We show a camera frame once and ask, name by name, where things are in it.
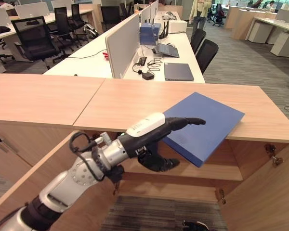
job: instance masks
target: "wooden panel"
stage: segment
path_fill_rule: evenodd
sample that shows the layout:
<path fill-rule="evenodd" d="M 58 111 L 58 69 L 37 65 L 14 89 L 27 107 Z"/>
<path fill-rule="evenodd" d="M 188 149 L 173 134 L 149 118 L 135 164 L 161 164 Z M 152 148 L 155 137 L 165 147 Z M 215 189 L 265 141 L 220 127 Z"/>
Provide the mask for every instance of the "wooden panel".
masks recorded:
<path fill-rule="evenodd" d="M 34 166 L 71 131 L 72 128 L 0 123 L 0 137 L 4 137 L 5 141 L 18 151 L 17 155 L 31 166 Z"/>
<path fill-rule="evenodd" d="M 289 230 L 289 146 L 277 168 L 266 163 L 220 202 L 229 231 Z"/>
<path fill-rule="evenodd" d="M 74 126 L 125 131 L 195 91 L 245 113 L 227 139 L 289 142 L 289 120 L 256 86 L 107 79 Z"/>
<path fill-rule="evenodd" d="M 254 17 L 260 18 L 275 18 L 276 14 L 273 13 L 258 13 L 246 10 L 239 10 L 236 18 L 236 24 L 233 28 L 231 38 L 233 39 L 245 39 L 250 29 L 250 25 Z"/>
<path fill-rule="evenodd" d="M 0 176 L 12 183 L 18 181 L 31 166 L 23 161 L 15 153 L 8 151 L 7 153 L 0 149 Z"/>
<path fill-rule="evenodd" d="M 205 179 L 219 180 L 243 180 L 240 170 L 237 166 L 210 165 L 204 164 L 201 168 L 190 164 L 187 161 L 181 161 L 179 166 L 163 173 L 151 171 L 138 163 L 137 159 L 128 159 L 122 163 L 126 172 L 145 173 L 166 176 L 181 176 Z"/>
<path fill-rule="evenodd" d="M 181 20 L 183 17 L 183 6 L 173 6 L 173 5 L 159 6 L 158 11 L 177 12 Z"/>
<path fill-rule="evenodd" d="M 240 9 L 245 9 L 244 7 L 237 6 L 229 6 L 229 10 L 226 17 L 225 25 L 223 26 L 225 29 L 233 29 L 236 24 L 236 18 L 239 14 Z"/>
<path fill-rule="evenodd" d="M 76 157 L 68 147 L 71 134 L 32 167 L 0 198 L 0 219 L 25 202 L 32 200 L 60 172 L 69 169 Z M 114 185 L 104 180 L 89 188 L 53 225 L 59 231 L 98 231 L 115 202 Z"/>
<path fill-rule="evenodd" d="M 119 195 L 216 202 L 214 191 L 201 179 L 125 173 Z"/>
<path fill-rule="evenodd" d="M 261 166 L 270 160 L 264 146 L 268 142 L 255 141 L 229 141 L 237 165 L 240 168 L 244 179 L 256 172 Z M 279 153 L 287 146 L 286 143 L 271 143 L 276 147 L 276 153 Z"/>
<path fill-rule="evenodd" d="M 0 121 L 72 125 L 103 81 L 0 74 Z"/>

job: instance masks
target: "wooden countertop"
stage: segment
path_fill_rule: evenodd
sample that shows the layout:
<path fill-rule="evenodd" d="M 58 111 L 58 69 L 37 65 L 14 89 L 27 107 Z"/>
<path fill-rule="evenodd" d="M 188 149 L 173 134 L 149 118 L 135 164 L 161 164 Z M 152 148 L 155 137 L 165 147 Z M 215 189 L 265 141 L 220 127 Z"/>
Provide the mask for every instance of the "wooden countertop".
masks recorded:
<path fill-rule="evenodd" d="M 289 120 L 257 86 L 106 79 L 74 126 L 125 131 L 195 91 L 245 113 L 228 139 L 289 142 Z"/>
<path fill-rule="evenodd" d="M 0 121 L 73 125 L 103 78 L 0 74 Z"/>

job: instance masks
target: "blue box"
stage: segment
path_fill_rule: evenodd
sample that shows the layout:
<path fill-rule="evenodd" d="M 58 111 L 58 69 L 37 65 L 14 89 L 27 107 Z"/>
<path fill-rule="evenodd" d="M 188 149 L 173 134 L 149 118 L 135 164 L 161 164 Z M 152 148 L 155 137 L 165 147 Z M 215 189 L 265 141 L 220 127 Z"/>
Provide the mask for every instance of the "blue box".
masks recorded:
<path fill-rule="evenodd" d="M 140 45 L 156 46 L 160 23 L 143 23 L 140 27 Z"/>

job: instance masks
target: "cabinet hinge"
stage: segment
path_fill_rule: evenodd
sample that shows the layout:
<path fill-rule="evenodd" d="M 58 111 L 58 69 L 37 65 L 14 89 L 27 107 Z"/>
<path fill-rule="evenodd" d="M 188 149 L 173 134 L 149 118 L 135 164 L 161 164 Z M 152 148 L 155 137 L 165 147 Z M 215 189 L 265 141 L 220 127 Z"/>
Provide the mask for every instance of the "cabinet hinge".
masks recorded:
<path fill-rule="evenodd" d="M 284 162 L 283 158 L 281 157 L 276 157 L 276 153 L 275 153 L 275 150 L 276 150 L 276 147 L 272 144 L 269 144 L 267 143 L 265 146 L 265 151 L 266 153 L 268 153 L 269 157 L 272 159 L 273 163 L 273 167 L 277 167 L 279 166 L 281 163 Z"/>
<path fill-rule="evenodd" d="M 222 204 L 225 205 L 227 203 L 227 201 L 225 199 L 225 193 L 224 193 L 223 189 L 220 189 L 220 196 L 221 196 Z"/>

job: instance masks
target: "robotic arm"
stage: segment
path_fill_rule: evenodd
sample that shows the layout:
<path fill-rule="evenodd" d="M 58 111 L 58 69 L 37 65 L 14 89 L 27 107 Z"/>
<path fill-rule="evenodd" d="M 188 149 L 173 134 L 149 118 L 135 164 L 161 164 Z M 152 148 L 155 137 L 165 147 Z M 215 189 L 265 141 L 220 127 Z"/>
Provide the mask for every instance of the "robotic arm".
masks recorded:
<path fill-rule="evenodd" d="M 27 206 L 19 209 L 2 227 L 1 231 L 46 231 L 67 209 L 91 186 L 105 176 L 113 183 L 122 179 L 124 169 L 121 162 L 137 157 L 138 162 L 152 171 L 167 171 L 179 160 L 166 159 L 150 147 L 172 131 L 189 124 L 204 125 L 199 118 L 165 118 L 154 113 L 131 126 L 125 134 L 111 141 L 106 132 L 93 140 L 85 133 L 75 133 L 70 140 L 70 149 L 78 157 L 70 170 L 60 173 Z M 88 146 L 74 147 L 73 141 L 84 135 Z"/>

